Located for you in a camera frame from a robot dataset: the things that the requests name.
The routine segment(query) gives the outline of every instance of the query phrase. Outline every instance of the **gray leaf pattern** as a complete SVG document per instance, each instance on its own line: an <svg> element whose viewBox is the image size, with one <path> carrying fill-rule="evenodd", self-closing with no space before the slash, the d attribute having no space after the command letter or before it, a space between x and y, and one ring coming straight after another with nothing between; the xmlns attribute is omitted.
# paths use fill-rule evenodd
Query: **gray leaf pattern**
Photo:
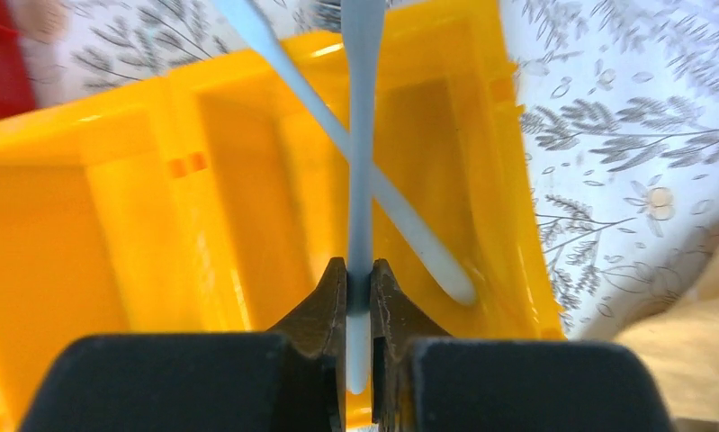
<svg viewBox="0 0 719 432"><path fill-rule="evenodd" d="M102 11L107 12L113 9L130 10L129 3L126 0L77 0L75 2L68 0L64 3L64 6L71 9L76 16L91 20Z"/></svg>
<svg viewBox="0 0 719 432"><path fill-rule="evenodd" d="M546 150L568 150L579 144L579 136L602 137L601 147L589 153L602 155L601 164L615 173L642 165L654 158L670 159L669 167L690 167L719 162L719 128L698 123L701 108L685 97L665 101L634 97L616 113L600 102L576 99L555 112L536 106L521 116L522 130L533 135ZM627 133L635 126L641 131Z"/></svg>
<svg viewBox="0 0 719 432"><path fill-rule="evenodd" d="M570 37L578 39L588 30L579 2L525 0L522 14L538 24L536 40L544 41L545 49L565 49Z"/></svg>
<svg viewBox="0 0 719 432"><path fill-rule="evenodd" d="M592 219L592 207L581 202L559 195L546 195L544 198L547 203L562 211L562 214L536 214L553 292L564 309L577 310L581 305L580 294L595 295L600 287L602 280L598 250L604 231L634 218L603 222ZM566 238L560 244L555 244L561 236ZM570 252L565 254L563 262L562 256L566 250ZM581 267L576 283L563 265Z"/></svg>
<svg viewBox="0 0 719 432"><path fill-rule="evenodd" d="M119 15L92 26L101 45L71 53L75 63L101 78L85 81L83 88L97 93L229 52L220 35L209 34L206 6L203 0L148 0L133 8L137 24Z"/></svg>
<svg viewBox="0 0 719 432"><path fill-rule="evenodd" d="M675 79L686 79L697 94L719 94L719 26L701 14L676 9L648 10L644 4L603 0L592 9L600 29L608 29L622 52L644 52L643 43L662 46Z"/></svg>

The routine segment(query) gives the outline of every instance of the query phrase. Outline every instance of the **yellow bin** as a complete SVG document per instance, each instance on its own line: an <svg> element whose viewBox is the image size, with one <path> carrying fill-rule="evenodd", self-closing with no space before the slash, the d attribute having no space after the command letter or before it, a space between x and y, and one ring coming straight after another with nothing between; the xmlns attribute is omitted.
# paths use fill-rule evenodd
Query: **yellow bin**
<svg viewBox="0 0 719 432"><path fill-rule="evenodd" d="M285 42L347 120L335 34ZM382 210L375 254L444 329L562 338L536 236L496 2L390 13L375 162L466 269L436 285ZM346 252L347 163L250 51L0 121L0 430L54 357L97 332L264 330ZM369 392L347 399L370 421Z"/></svg>

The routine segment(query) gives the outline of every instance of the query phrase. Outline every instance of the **flower print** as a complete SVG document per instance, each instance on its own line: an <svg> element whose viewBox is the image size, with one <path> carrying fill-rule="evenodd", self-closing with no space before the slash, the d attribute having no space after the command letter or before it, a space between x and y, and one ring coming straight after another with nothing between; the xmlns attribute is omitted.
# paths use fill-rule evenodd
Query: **flower print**
<svg viewBox="0 0 719 432"><path fill-rule="evenodd" d="M624 198L630 205L640 207L638 213L648 214L648 228L656 237L664 237L661 222L670 220L675 213L674 194L668 187L657 187L660 180L660 175L653 177L648 182L650 189L640 182L632 181L632 188L638 196Z"/></svg>
<svg viewBox="0 0 719 432"><path fill-rule="evenodd" d="M648 214L657 221L668 221L674 217L674 194L667 187L656 187L648 191Z"/></svg>

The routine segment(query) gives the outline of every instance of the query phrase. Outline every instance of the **tabletop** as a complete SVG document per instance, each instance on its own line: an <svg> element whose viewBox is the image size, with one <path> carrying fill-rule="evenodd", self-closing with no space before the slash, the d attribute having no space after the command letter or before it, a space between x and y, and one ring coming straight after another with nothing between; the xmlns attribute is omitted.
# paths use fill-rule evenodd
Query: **tabletop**
<svg viewBox="0 0 719 432"><path fill-rule="evenodd" d="M11 3L42 106L245 48L211 0ZM278 36L306 30L298 1L260 5ZM564 331L610 338L719 245L719 0L499 6Z"/></svg>

